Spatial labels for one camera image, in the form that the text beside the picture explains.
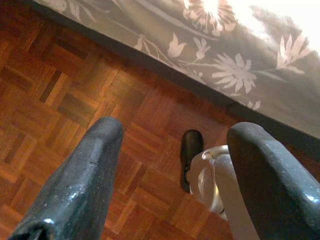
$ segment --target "black shoe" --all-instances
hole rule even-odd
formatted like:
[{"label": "black shoe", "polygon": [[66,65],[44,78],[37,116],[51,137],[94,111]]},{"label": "black shoe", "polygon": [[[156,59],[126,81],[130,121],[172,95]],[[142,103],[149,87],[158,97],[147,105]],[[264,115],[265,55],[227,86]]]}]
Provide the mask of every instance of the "black shoe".
[{"label": "black shoe", "polygon": [[197,130],[188,130],[181,140],[181,177],[180,185],[186,193],[190,193],[190,184],[187,181],[187,172],[190,170],[192,159],[204,150],[204,139]]}]

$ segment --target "parquet floor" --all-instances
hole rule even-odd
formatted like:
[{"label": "parquet floor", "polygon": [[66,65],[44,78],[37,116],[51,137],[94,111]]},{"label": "parquet floor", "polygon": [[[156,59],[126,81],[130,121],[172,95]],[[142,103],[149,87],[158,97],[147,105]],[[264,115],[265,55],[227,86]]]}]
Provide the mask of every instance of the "parquet floor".
[{"label": "parquet floor", "polygon": [[229,240],[179,186],[180,139],[226,143],[240,121],[15,0],[0,1],[0,239],[101,116],[125,136],[104,240]]}]

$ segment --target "bedspread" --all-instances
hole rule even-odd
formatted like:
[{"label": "bedspread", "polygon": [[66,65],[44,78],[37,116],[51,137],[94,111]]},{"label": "bedspread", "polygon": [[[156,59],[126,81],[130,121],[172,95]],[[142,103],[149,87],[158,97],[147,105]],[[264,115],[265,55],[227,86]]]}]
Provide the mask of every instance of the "bedspread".
[{"label": "bedspread", "polygon": [[34,0],[320,139],[320,3]]}]

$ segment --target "shoe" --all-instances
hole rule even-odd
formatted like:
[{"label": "shoe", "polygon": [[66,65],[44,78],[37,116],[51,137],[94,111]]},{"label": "shoe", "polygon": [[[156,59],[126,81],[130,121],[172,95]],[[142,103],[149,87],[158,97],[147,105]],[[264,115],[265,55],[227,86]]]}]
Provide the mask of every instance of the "shoe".
[{"label": "shoe", "polygon": [[190,193],[190,184],[187,181],[187,172],[190,170],[192,159],[204,150],[204,139],[197,130],[188,130],[181,140],[181,177],[180,185],[186,193]]}]

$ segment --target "wooden floor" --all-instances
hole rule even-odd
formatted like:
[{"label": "wooden floor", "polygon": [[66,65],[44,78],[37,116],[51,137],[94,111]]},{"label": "wooden floor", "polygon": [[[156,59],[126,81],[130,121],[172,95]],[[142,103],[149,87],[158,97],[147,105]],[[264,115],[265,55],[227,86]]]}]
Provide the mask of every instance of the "wooden floor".
[{"label": "wooden floor", "polygon": [[0,240],[101,116],[125,136],[102,239],[229,240],[228,223],[179,186],[180,139],[226,143],[240,121],[16,1],[0,4]]}]

